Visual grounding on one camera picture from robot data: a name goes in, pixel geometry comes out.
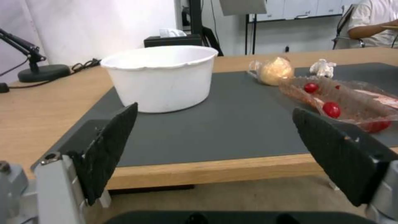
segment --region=white cabinet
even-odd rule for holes
[[[350,6],[352,4],[358,4],[361,0],[342,0],[342,6]]]
[[[268,0],[267,1],[267,14],[258,14],[257,21],[267,21],[267,20],[281,20],[283,19],[283,7],[285,2],[283,0]]]
[[[283,17],[287,20],[292,20],[315,16],[317,7],[318,0],[285,0]]]
[[[343,13],[341,0],[318,0],[317,16],[336,15]]]

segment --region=white shirt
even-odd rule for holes
[[[396,19],[398,19],[398,0],[362,0],[351,16],[348,30],[359,26],[382,24]],[[396,30],[385,30],[362,40],[366,47],[391,47],[397,34]]]

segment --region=table edge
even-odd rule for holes
[[[391,148],[398,153],[398,147]],[[117,167],[107,189],[179,186],[324,174],[310,153]]]

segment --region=crumpled paper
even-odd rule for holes
[[[319,59],[310,67],[310,73],[315,74],[318,77],[333,78],[333,70],[336,63],[327,62],[325,59]]]

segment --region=black cable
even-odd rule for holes
[[[391,48],[394,48],[394,44],[397,41],[397,39],[398,39],[398,35],[395,37],[394,41],[392,42]]]
[[[219,35],[217,34],[217,24],[216,24],[216,16],[214,15],[213,0],[210,0],[210,3],[211,3],[211,11],[213,12],[214,32],[216,33],[217,42],[220,44]]]
[[[49,81],[45,81],[45,82],[42,82],[42,83],[37,83],[37,84],[29,85],[29,86],[9,86],[8,88],[9,88],[9,89],[12,89],[12,88],[13,88],[13,89],[18,89],[18,88],[31,88],[31,87],[41,86],[41,85],[44,85],[44,84],[53,82],[53,81],[55,81],[55,80],[57,80],[57,79],[53,79],[53,80],[49,80]]]
[[[84,70],[84,69],[88,69],[88,68],[92,68],[92,67],[98,66],[100,62],[101,62],[101,60],[93,58],[92,60],[87,61],[84,64],[77,63],[77,64],[72,66],[72,73],[70,75],[76,74],[76,73],[78,73],[78,72],[80,72],[81,70]],[[53,82],[53,81],[55,81],[57,79],[45,81],[45,82],[42,82],[42,83],[36,83],[36,84],[33,84],[33,85],[29,85],[29,86],[9,86],[8,88],[10,88],[10,89],[31,88],[31,87],[41,86],[41,85]]]
[[[25,220],[24,222],[22,222],[21,224],[26,224],[34,219],[35,219],[35,217],[29,218],[29,219]]]
[[[5,74],[7,74],[7,73],[9,73],[9,72],[12,71],[12,70],[14,70],[14,69],[16,69],[16,68],[19,68],[20,66],[24,65],[28,60],[29,60],[29,58],[26,58],[26,60],[25,60],[24,62],[22,62],[21,64],[15,66],[15,67],[13,67],[13,68],[10,68],[10,69],[8,69],[7,71],[1,73],[1,74],[0,74],[0,77],[3,76],[3,75],[5,75]]]

